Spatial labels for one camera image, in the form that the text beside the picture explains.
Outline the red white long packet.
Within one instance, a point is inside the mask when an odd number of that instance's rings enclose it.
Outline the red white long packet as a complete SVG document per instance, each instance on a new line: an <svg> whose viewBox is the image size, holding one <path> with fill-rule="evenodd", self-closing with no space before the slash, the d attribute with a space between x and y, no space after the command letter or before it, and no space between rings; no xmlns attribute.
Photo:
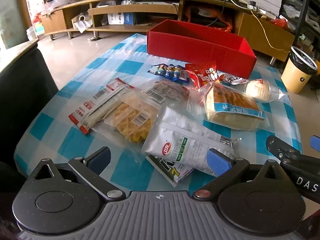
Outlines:
<svg viewBox="0 0 320 240"><path fill-rule="evenodd" d="M68 117L83 134L87 135L97 122L116 108L120 98L133 89L133 86L116 78L82 103Z"/></svg>

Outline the silver snack packet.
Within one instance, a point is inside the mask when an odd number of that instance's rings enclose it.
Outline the silver snack packet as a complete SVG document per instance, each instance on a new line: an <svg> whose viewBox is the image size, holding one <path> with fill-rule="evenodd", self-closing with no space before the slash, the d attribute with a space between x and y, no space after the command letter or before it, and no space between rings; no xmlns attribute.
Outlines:
<svg viewBox="0 0 320 240"><path fill-rule="evenodd" d="M217 177L207 164L207 152L213 148L235 159L239 157L240 142L240 139L224 137L189 116L163 106L142 146L142 152Z"/></svg>

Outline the milk cake bread pack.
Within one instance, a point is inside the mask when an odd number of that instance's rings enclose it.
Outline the milk cake bread pack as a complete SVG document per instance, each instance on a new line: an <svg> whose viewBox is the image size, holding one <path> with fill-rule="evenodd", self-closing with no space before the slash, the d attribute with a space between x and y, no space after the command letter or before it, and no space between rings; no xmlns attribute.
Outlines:
<svg viewBox="0 0 320 240"><path fill-rule="evenodd" d="M248 132L270 125L256 101L236 89L210 82L202 86L199 93L207 121Z"/></svg>

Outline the yellow waffle snack bag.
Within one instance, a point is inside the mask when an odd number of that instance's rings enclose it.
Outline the yellow waffle snack bag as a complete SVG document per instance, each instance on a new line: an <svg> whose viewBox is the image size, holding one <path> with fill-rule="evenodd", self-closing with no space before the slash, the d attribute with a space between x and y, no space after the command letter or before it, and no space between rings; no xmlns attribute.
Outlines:
<svg viewBox="0 0 320 240"><path fill-rule="evenodd" d="M93 126L93 130L118 146L140 151L153 127L161 105L143 92L131 90L116 108Z"/></svg>

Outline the round bun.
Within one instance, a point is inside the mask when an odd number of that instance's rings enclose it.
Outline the round bun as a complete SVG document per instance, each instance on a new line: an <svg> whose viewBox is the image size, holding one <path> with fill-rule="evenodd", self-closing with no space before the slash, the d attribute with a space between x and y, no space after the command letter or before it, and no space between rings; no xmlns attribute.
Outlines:
<svg viewBox="0 0 320 240"><path fill-rule="evenodd" d="M264 103L280 100L285 95L280 88L264 79L256 79L247 82L244 93L247 96Z"/></svg>

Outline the white red small snack packet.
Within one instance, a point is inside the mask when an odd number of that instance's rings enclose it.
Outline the white red small snack packet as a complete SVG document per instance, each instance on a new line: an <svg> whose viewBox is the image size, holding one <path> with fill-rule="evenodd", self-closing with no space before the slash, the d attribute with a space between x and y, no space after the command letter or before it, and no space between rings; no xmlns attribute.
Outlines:
<svg viewBox="0 0 320 240"><path fill-rule="evenodd" d="M229 73L225 73L225 72L222 72L219 70L217 71L217 75L222 82L228 83L228 84L234 85L234 86L248 82L247 79L244 79L242 77L238 77L238 76L235 76L235 75L232 75Z"/></svg>

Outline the red Trolli candy bag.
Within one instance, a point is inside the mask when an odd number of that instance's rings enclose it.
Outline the red Trolli candy bag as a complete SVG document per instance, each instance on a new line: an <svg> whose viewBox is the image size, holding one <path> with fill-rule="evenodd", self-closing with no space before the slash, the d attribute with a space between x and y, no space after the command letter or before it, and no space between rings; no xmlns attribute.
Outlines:
<svg viewBox="0 0 320 240"><path fill-rule="evenodd" d="M220 83L215 63L186 63L185 70L197 90L210 82Z"/></svg>

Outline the dark meat floss bread pack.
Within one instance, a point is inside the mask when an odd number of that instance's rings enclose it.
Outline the dark meat floss bread pack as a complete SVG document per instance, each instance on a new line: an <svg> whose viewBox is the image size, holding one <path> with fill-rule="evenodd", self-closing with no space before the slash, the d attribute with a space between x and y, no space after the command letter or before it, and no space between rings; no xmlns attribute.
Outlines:
<svg viewBox="0 0 320 240"><path fill-rule="evenodd" d="M144 85L142 92L158 104L185 103L189 99L189 90L170 80L151 80Z"/></svg>

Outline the blue sausage snack pack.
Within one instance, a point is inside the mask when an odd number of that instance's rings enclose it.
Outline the blue sausage snack pack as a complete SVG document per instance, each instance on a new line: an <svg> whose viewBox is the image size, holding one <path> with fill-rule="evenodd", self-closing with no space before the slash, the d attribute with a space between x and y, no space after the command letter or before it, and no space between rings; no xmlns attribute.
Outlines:
<svg viewBox="0 0 320 240"><path fill-rule="evenodd" d="M189 83L190 79L187 74L187 71L184 67L180 65L173 65L173 64L156 64L153 65L149 70L148 73L164 77L167 80L176 82L176 83Z"/></svg>

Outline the cream trash bin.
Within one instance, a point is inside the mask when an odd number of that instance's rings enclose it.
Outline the cream trash bin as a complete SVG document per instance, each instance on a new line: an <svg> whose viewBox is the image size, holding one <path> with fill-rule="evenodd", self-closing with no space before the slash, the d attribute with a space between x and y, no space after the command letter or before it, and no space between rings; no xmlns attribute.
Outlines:
<svg viewBox="0 0 320 240"><path fill-rule="evenodd" d="M310 77L317 72L318 66L315 61L301 49L292 46L281 80L287 90L299 94Z"/></svg>

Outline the blue white checkered cloth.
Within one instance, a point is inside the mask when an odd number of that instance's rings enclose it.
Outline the blue white checkered cloth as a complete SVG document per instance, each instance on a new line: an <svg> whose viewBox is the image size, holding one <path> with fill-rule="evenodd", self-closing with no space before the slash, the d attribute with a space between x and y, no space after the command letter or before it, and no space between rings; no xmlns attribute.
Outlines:
<svg viewBox="0 0 320 240"><path fill-rule="evenodd" d="M103 146L111 155L101 176L124 192L195 192L222 173L210 161L215 148L253 164L272 158L274 135L300 149L296 117L279 77L255 67L254 82L278 92L269 100L246 85L192 78L180 85L150 69L185 62L148 54L147 37L135 34L84 68L38 114L17 145L15 160L29 175L42 160L67 163Z"/></svg>

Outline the black chair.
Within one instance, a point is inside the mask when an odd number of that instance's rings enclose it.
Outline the black chair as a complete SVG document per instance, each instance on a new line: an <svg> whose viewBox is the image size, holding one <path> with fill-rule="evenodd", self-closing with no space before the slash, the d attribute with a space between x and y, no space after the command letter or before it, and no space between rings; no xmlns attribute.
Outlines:
<svg viewBox="0 0 320 240"><path fill-rule="evenodd" d="M14 152L31 122L58 88L37 42L25 42L1 59L1 224L14 222L12 203L25 182Z"/></svg>

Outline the black metal shelf rack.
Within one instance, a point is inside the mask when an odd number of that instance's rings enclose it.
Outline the black metal shelf rack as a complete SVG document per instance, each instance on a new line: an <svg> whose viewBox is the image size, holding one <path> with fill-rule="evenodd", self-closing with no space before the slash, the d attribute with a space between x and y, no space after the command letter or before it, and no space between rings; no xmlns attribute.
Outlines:
<svg viewBox="0 0 320 240"><path fill-rule="evenodd" d="M294 34L294 46L319 58L319 0L282 0L283 16Z"/></svg>

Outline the orange bag in cabinet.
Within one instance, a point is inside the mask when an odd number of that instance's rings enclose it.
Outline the orange bag in cabinet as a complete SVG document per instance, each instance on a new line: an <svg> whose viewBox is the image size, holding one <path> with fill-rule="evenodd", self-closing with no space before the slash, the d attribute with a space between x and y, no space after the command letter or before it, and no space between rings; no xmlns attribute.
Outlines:
<svg viewBox="0 0 320 240"><path fill-rule="evenodd" d="M207 7L192 6L185 10L184 15L188 23L203 25L231 33L233 30L232 19L225 17L223 11L223 8L217 10Z"/></svg>

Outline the blue white box on shelf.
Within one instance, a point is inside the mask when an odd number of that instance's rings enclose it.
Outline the blue white box on shelf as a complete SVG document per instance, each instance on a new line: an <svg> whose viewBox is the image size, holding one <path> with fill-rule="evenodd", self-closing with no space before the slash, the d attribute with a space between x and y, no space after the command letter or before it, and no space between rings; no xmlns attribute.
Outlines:
<svg viewBox="0 0 320 240"><path fill-rule="evenodd" d="M136 17L134 12L108 13L109 25L135 25Z"/></svg>

